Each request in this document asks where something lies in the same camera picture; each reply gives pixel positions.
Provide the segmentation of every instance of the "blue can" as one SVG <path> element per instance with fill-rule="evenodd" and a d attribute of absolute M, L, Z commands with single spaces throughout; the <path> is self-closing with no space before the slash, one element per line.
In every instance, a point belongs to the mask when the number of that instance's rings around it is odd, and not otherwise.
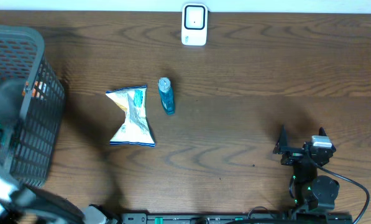
<path fill-rule="evenodd" d="M 168 78 L 160 78 L 158 82 L 160 101 L 166 114 L 175 112 L 174 93 Z"/>

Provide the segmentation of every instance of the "white device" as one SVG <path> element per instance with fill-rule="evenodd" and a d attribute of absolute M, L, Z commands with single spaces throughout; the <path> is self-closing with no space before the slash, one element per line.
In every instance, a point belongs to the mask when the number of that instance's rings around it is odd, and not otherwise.
<path fill-rule="evenodd" d="M 202 46 L 206 44 L 208 8 L 198 3 L 184 5 L 181 27 L 181 41 L 184 45 Z"/>

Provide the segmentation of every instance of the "white wall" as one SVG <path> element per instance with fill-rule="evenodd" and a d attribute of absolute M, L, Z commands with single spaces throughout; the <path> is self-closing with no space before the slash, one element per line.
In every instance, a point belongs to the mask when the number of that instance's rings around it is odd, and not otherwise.
<path fill-rule="evenodd" d="M 179 12 L 184 0 L 0 0 L 0 9 Z M 371 0 L 195 0 L 211 12 L 371 13 Z"/>

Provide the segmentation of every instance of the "can lid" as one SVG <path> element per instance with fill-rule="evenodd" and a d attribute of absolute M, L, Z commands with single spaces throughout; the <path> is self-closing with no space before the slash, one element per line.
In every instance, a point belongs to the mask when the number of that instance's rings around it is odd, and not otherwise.
<path fill-rule="evenodd" d="M 167 92 L 171 88 L 170 85 L 171 83 L 168 78 L 164 77 L 159 79 L 158 86 L 160 91 Z"/>

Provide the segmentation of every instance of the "white chip bag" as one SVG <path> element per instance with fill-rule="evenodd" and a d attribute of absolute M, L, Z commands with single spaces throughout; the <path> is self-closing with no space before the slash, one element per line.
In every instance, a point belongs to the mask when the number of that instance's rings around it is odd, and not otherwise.
<path fill-rule="evenodd" d="M 146 91 L 147 85 L 106 92 L 106 95 L 126 113 L 126 119 L 109 142 L 110 145 L 138 144 L 141 146 L 155 146 L 145 114 Z"/>

